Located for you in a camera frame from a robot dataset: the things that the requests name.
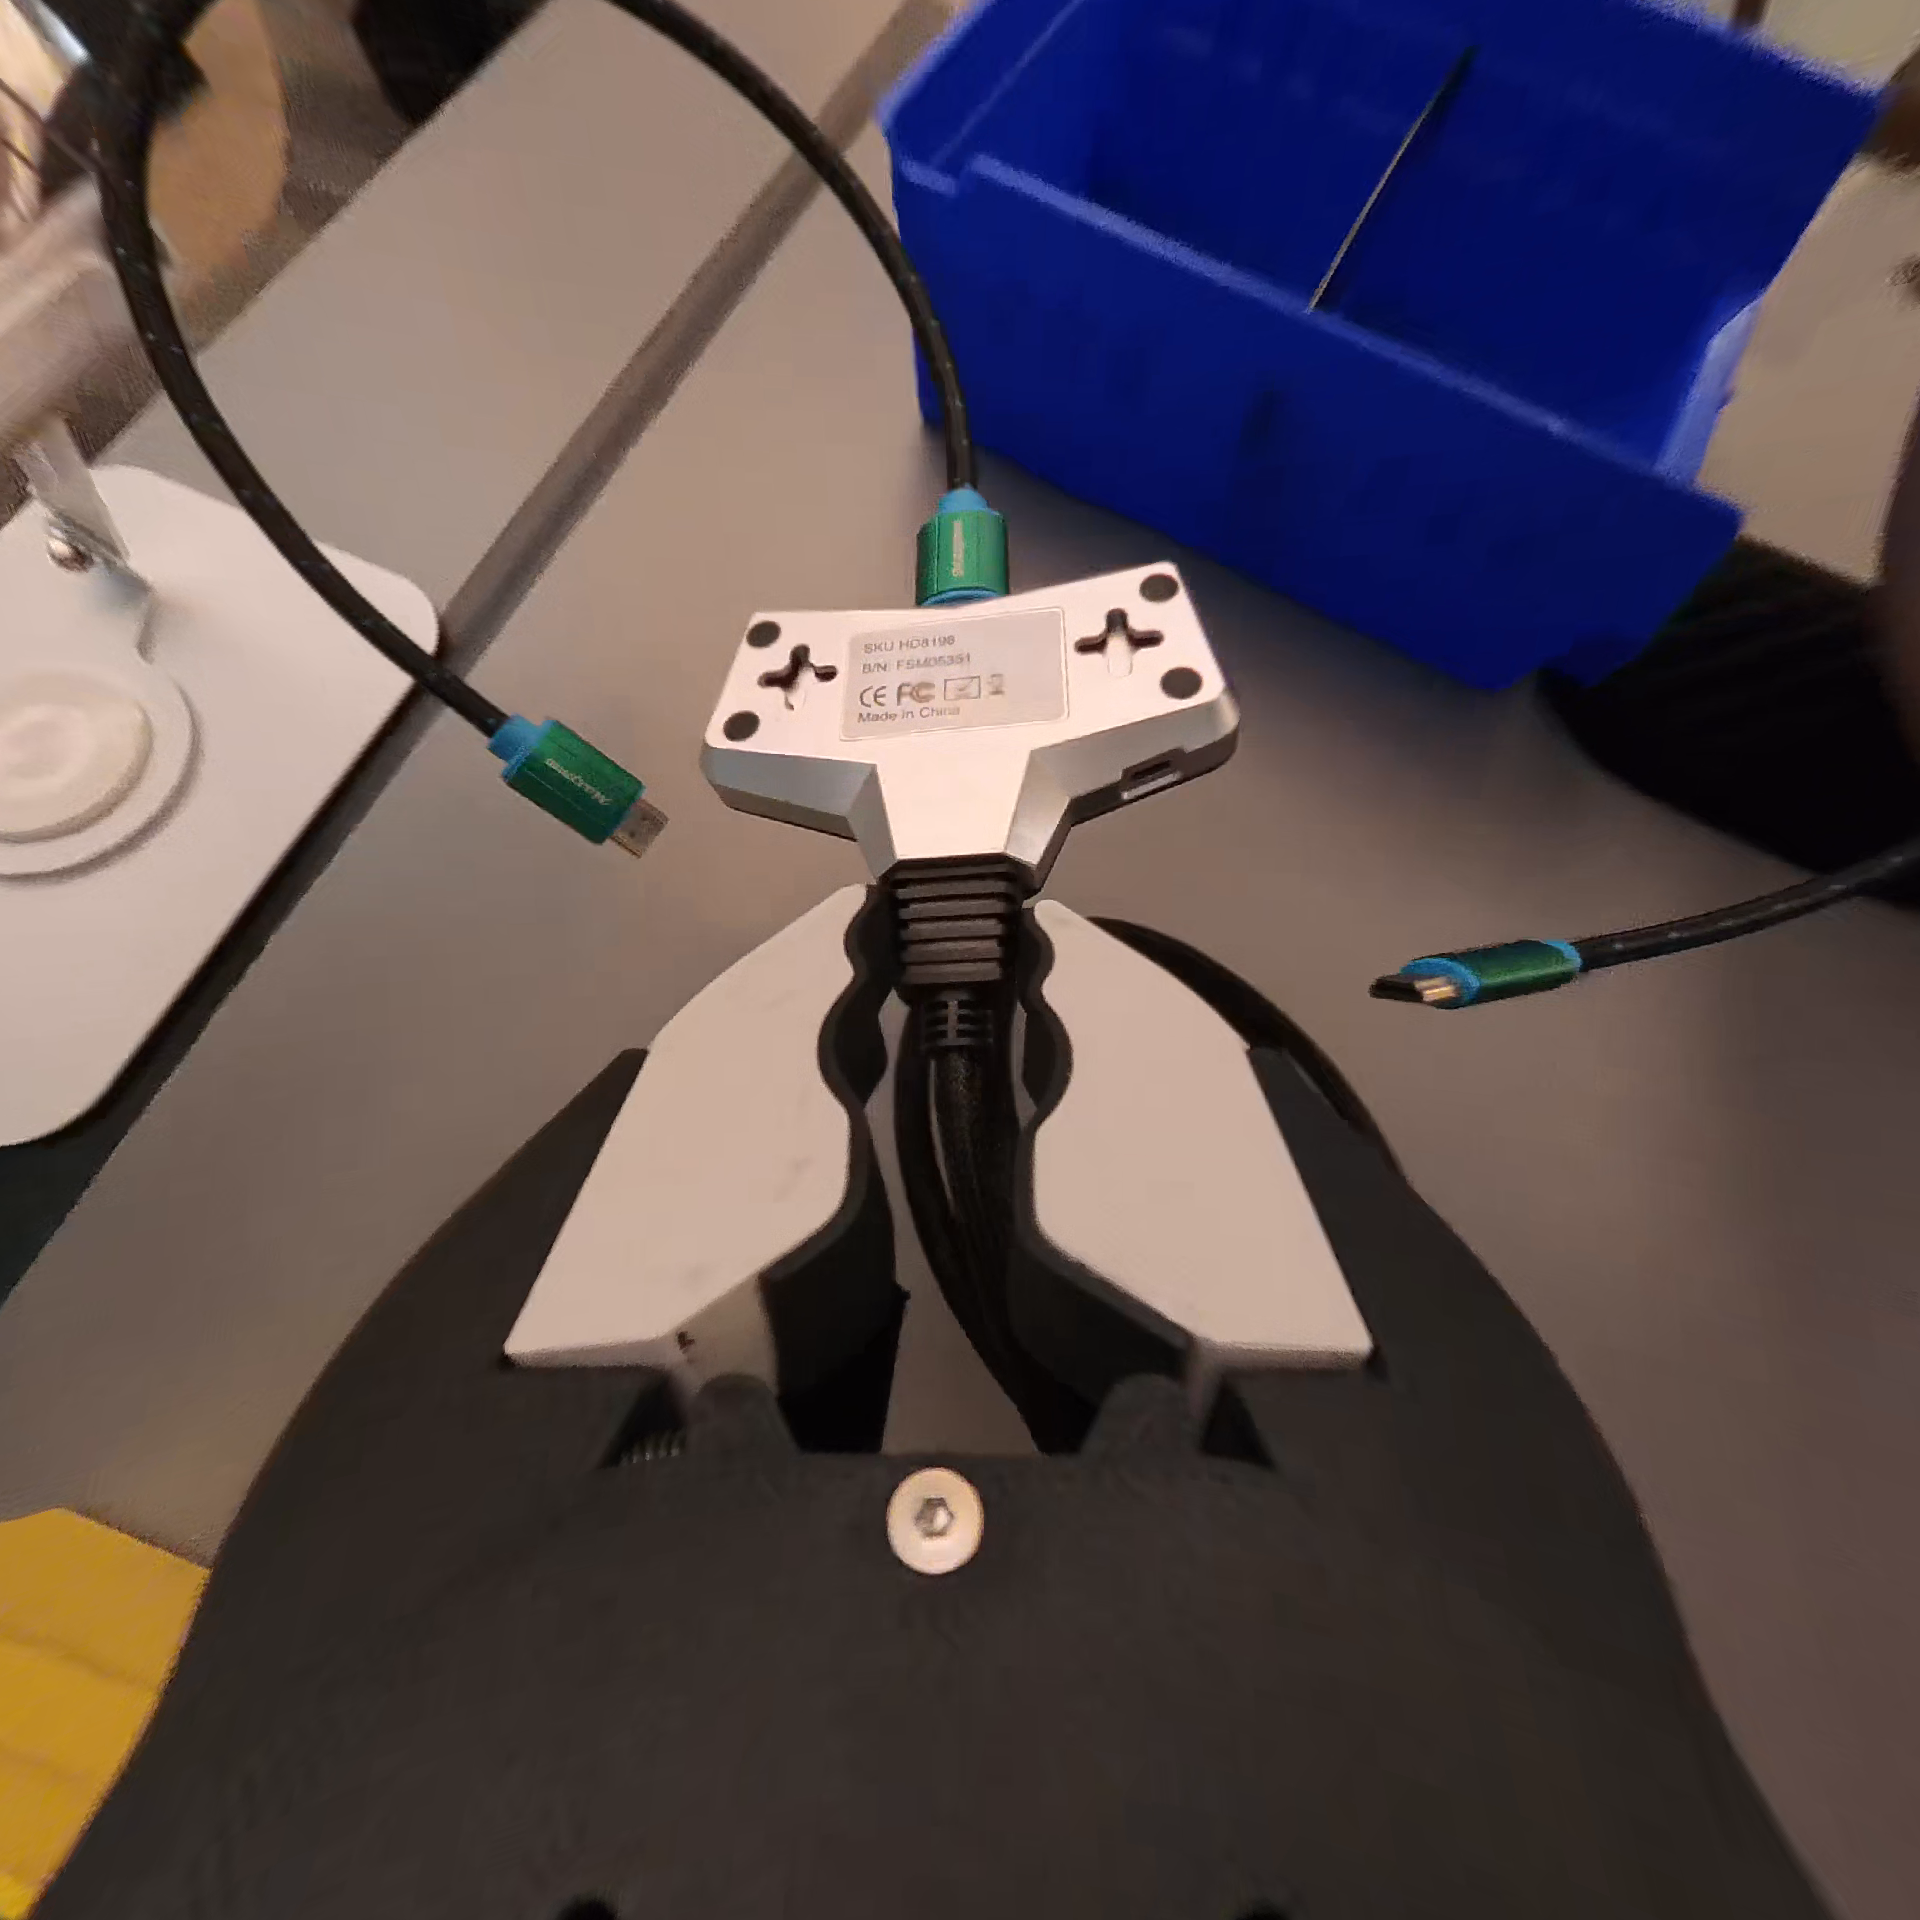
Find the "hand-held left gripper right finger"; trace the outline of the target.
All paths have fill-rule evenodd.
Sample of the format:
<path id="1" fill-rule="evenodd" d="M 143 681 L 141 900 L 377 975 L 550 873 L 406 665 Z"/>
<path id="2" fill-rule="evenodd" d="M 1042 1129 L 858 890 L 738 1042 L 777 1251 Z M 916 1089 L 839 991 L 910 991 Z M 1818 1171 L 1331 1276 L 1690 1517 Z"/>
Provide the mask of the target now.
<path id="1" fill-rule="evenodd" d="M 1365 1364 L 1372 1333 L 1237 1023 L 1053 900 L 1030 909 L 1022 1005 L 1023 1353 L 1074 1394 Z"/>

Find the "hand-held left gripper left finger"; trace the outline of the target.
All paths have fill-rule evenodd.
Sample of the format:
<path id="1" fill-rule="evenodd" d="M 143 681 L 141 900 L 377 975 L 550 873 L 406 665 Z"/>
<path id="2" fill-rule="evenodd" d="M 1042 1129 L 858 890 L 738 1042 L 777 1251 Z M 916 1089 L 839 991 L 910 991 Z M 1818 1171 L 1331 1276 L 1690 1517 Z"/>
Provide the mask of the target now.
<path id="1" fill-rule="evenodd" d="M 871 1101 L 897 982 L 879 887 L 746 954 L 657 1033 L 505 1341 L 642 1369 L 674 1401 L 765 1385 L 805 1452 L 874 1454 L 905 1291 Z"/>

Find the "silver hdmi switch adapter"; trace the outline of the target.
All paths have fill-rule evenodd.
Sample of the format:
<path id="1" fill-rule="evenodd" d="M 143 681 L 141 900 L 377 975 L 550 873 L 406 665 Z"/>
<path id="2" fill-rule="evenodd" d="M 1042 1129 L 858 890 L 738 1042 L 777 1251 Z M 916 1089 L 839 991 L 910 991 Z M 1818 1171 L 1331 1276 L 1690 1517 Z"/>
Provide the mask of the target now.
<path id="1" fill-rule="evenodd" d="M 705 734 L 723 802 L 871 875 L 1004 858 L 1213 772 L 1242 714 L 1171 561 L 957 607 L 755 613 Z"/>

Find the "black woven pad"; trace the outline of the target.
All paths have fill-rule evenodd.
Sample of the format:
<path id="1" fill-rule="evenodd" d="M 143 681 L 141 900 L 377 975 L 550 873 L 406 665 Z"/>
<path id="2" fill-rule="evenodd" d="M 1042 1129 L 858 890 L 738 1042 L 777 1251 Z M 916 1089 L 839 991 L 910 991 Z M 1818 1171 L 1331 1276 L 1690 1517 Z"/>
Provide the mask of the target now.
<path id="1" fill-rule="evenodd" d="M 1547 669 L 1542 706 L 1603 772 L 1811 873 L 1914 841 L 1916 746 L 1882 593 L 1737 539 L 1634 659 Z"/>

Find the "large blue plastic bin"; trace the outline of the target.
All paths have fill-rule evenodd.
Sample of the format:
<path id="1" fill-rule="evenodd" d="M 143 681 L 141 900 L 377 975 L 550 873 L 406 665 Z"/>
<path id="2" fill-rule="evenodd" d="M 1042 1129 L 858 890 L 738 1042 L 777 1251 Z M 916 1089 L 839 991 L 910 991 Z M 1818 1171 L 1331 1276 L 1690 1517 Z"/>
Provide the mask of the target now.
<path id="1" fill-rule="evenodd" d="M 975 443 L 1455 681 L 1595 681 L 1886 87 L 1687 5 L 994 3 L 879 110 Z"/>

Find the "yellow plastic bin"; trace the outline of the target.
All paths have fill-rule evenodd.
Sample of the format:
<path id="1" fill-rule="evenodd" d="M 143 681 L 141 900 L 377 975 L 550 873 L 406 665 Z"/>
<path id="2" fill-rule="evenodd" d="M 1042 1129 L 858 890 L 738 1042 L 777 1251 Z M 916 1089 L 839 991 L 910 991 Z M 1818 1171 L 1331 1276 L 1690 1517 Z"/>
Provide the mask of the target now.
<path id="1" fill-rule="evenodd" d="M 207 1573 L 68 1509 L 2 1524 L 2 1916 L 30 1916 L 122 1774 Z"/>

